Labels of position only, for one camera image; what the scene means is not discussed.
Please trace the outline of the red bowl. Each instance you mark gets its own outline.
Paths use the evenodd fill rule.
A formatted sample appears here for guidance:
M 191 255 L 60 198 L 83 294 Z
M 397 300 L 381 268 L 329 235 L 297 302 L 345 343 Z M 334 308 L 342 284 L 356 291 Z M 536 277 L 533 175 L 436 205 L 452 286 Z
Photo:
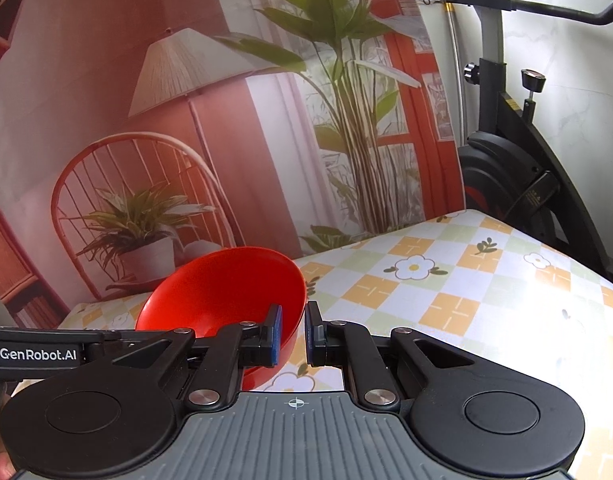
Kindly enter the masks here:
M 185 264 L 146 301 L 136 330 L 190 327 L 197 337 L 213 336 L 237 322 L 261 323 L 273 304 L 282 307 L 278 365 L 244 372 L 244 388 L 261 387 L 287 363 L 307 303 L 307 285 L 297 264 L 262 247 L 226 248 Z

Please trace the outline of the black exercise bike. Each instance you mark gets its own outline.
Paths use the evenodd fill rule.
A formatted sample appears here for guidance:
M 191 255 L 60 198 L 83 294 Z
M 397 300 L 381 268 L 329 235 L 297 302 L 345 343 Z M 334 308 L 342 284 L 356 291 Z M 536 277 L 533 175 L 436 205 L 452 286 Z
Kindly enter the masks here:
M 521 11 L 582 24 L 613 23 L 613 1 L 599 13 L 527 0 L 437 0 L 471 6 L 481 25 L 482 55 L 464 67 L 479 89 L 478 128 L 459 148 L 466 204 L 574 258 L 613 283 L 609 258 L 564 166 L 535 128 L 535 95 L 545 78 L 523 70 L 529 96 L 518 104 L 506 91 L 504 12 Z

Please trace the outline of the printed room backdrop cloth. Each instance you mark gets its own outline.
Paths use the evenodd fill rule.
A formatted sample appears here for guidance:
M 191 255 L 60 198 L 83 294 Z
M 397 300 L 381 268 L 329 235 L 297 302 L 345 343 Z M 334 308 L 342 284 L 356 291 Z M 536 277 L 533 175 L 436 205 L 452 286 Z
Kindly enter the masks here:
M 20 324 L 211 250 L 464 205 L 416 0 L 0 0 L 0 299 Z

